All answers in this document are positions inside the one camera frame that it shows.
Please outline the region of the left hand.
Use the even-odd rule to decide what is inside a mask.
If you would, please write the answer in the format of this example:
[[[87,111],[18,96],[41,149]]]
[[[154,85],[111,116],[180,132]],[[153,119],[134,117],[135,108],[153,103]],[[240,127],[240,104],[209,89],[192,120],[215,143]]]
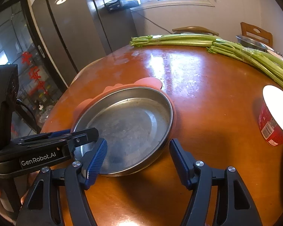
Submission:
[[[27,189],[30,188],[30,186],[32,185],[32,183],[34,182],[35,178],[38,175],[38,171],[31,173],[27,176],[27,180],[26,180],[26,187]],[[0,188],[0,198],[1,195],[3,193],[3,189]],[[1,200],[0,200],[0,220],[2,222],[4,222],[6,225],[16,225],[16,221],[13,220],[10,216],[8,216],[6,209],[4,209]]]

